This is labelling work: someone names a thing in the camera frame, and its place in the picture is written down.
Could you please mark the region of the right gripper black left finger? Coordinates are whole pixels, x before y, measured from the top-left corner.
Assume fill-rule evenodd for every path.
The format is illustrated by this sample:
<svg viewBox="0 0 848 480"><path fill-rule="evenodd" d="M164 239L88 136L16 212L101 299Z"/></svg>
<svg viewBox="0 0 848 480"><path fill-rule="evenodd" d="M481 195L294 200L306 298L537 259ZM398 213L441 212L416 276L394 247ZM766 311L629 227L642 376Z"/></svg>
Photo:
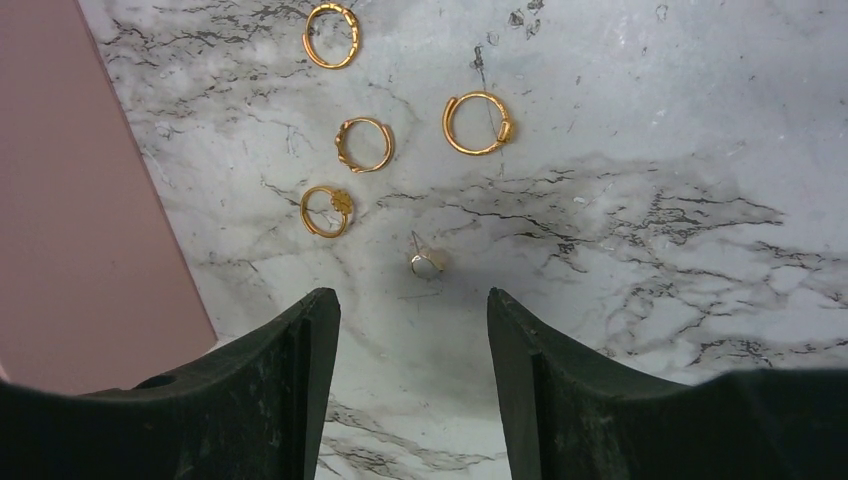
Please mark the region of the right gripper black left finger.
<svg viewBox="0 0 848 480"><path fill-rule="evenodd" d="M265 324L129 390L3 383L5 479L311 479L341 311L318 288Z"/></svg>

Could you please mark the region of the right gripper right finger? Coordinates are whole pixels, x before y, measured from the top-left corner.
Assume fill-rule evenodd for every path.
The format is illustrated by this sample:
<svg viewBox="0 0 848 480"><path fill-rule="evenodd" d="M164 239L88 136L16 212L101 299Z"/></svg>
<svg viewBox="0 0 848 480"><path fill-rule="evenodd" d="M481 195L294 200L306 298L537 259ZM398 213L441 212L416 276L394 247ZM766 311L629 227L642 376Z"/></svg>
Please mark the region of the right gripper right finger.
<svg viewBox="0 0 848 480"><path fill-rule="evenodd" d="M507 292L487 327L515 479L843 479L847 373L736 370L689 386L618 363Z"/></svg>

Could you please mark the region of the pink jewelry box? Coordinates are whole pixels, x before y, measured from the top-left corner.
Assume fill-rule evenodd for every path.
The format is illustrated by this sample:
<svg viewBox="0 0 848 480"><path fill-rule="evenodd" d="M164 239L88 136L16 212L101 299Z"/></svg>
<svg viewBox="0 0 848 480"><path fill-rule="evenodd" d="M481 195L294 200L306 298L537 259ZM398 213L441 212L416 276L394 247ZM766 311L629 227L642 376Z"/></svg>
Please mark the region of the pink jewelry box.
<svg viewBox="0 0 848 480"><path fill-rule="evenodd" d="M75 1L1 5L1 378L136 384L216 337Z"/></svg>

